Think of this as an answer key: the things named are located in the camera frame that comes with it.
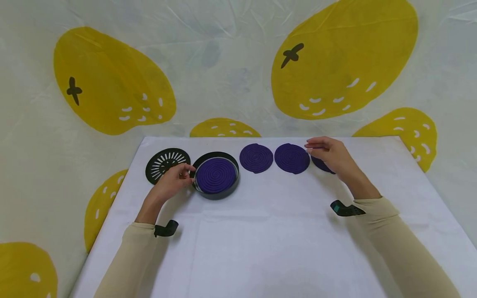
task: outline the yellow lemon print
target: yellow lemon print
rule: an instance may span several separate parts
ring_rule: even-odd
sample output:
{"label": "yellow lemon print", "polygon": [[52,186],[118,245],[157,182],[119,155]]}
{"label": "yellow lemon print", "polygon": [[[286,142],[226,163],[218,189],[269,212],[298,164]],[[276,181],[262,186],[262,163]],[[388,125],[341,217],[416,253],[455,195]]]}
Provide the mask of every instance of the yellow lemon print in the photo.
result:
{"label": "yellow lemon print", "polygon": [[84,215],[84,245],[89,253],[98,236],[116,193],[123,183],[127,170],[122,170],[109,177],[91,197]]}
{"label": "yellow lemon print", "polygon": [[73,111],[104,134],[169,121],[176,99],[144,54],[89,27],[67,31],[54,50],[56,82]]}
{"label": "yellow lemon print", "polygon": [[0,296],[56,298],[58,277],[46,251],[28,242],[0,244]]}
{"label": "yellow lemon print", "polygon": [[288,116],[315,120],[351,113],[382,94],[417,39],[406,0],[340,0],[300,24],[279,48],[271,86]]}
{"label": "yellow lemon print", "polygon": [[229,118],[212,118],[197,124],[191,131],[190,137],[261,137],[250,126]]}
{"label": "yellow lemon print", "polygon": [[398,135],[424,172],[436,156],[434,121],[420,110],[400,108],[362,127],[353,136]]}

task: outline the white table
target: white table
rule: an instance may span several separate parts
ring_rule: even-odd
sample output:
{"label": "white table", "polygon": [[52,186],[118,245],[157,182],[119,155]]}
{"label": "white table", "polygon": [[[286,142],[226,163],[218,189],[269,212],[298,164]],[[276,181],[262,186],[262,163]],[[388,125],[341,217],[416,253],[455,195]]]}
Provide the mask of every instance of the white table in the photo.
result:
{"label": "white table", "polygon": [[[462,297],[477,293],[477,251],[397,137],[341,138],[358,165],[448,273]],[[302,138],[146,137],[134,157],[71,297],[92,297],[152,185],[145,166],[157,152],[185,150],[192,163],[211,151],[239,161],[252,143],[272,152]],[[179,222],[147,268],[140,297],[400,297],[380,256],[354,218],[330,203],[351,196],[335,175],[310,164],[298,175],[273,163],[254,174],[240,167],[228,198],[210,201],[184,191],[161,211],[159,224]]]}

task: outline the spiral coil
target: spiral coil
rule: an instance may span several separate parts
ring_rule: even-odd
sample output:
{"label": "spiral coil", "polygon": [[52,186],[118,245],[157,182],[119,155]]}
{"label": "spiral coil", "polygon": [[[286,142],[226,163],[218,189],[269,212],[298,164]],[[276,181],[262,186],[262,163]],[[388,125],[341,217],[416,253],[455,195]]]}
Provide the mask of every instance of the spiral coil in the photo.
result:
{"label": "spiral coil", "polygon": [[297,145],[283,144],[275,150],[275,162],[283,171],[299,174],[310,165],[310,157]]}
{"label": "spiral coil", "polygon": [[330,168],[325,165],[325,162],[319,158],[316,158],[316,157],[311,157],[311,161],[315,164],[315,166],[317,166],[320,170],[323,170],[325,172],[328,172],[328,173],[331,173],[331,174],[336,174],[335,172],[333,172],[332,170],[330,170]]}
{"label": "spiral coil", "polygon": [[196,172],[196,183],[206,194],[218,194],[229,189],[237,177],[233,163],[216,157],[206,160]]}
{"label": "spiral coil", "polygon": [[265,172],[273,163],[273,153],[265,146],[250,144],[240,152],[240,163],[247,171],[255,174]]}

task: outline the wrist strap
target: wrist strap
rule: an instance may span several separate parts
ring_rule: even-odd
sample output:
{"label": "wrist strap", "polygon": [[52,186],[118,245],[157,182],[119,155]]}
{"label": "wrist strap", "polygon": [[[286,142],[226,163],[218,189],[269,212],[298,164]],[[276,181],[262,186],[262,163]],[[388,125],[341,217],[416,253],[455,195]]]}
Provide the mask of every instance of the wrist strap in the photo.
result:
{"label": "wrist strap", "polygon": [[366,212],[359,209],[355,205],[349,205],[348,207],[346,207],[340,200],[336,200],[331,203],[330,207],[338,216],[343,217],[366,214]]}
{"label": "wrist strap", "polygon": [[179,223],[175,220],[169,220],[167,226],[154,226],[154,237],[161,236],[161,237],[170,237],[174,235],[177,230]]}

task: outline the perforated lid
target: perforated lid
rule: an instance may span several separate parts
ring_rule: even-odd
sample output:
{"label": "perforated lid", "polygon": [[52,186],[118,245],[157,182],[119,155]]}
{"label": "perforated lid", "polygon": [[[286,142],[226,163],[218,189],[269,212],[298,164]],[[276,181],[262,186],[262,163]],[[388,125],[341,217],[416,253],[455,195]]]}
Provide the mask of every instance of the perforated lid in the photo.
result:
{"label": "perforated lid", "polygon": [[184,150],[179,148],[162,150],[147,163],[146,178],[150,183],[156,184],[171,167],[182,163],[190,164],[190,157]]}

